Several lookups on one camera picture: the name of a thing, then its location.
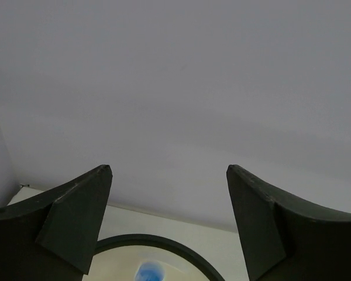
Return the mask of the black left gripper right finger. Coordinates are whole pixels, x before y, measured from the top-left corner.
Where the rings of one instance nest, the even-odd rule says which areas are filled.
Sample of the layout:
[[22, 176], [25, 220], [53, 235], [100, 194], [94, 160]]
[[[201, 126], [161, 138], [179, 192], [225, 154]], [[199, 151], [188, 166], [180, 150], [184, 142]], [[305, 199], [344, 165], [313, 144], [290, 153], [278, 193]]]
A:
[[226, 178], [250, 280], [351, 280], [351, 213], [304, 200], [238, 165]]

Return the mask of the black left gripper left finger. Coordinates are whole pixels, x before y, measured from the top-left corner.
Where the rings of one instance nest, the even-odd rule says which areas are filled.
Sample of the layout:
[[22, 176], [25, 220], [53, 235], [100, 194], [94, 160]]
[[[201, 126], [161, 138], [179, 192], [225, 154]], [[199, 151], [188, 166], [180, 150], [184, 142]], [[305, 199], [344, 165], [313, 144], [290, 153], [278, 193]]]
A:
[[0, 208], [0, 280], [82, 280], [101, 229], [112, 170], [100, 165]]

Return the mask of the clear bottle blue cap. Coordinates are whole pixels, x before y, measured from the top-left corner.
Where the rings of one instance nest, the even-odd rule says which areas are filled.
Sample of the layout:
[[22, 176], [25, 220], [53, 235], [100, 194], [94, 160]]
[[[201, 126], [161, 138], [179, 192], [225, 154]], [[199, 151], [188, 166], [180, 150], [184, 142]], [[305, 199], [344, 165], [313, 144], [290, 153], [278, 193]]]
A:
[[144, 261], [140, 264], [134, 281], [163, 281], [165, 270], [157, 261]]

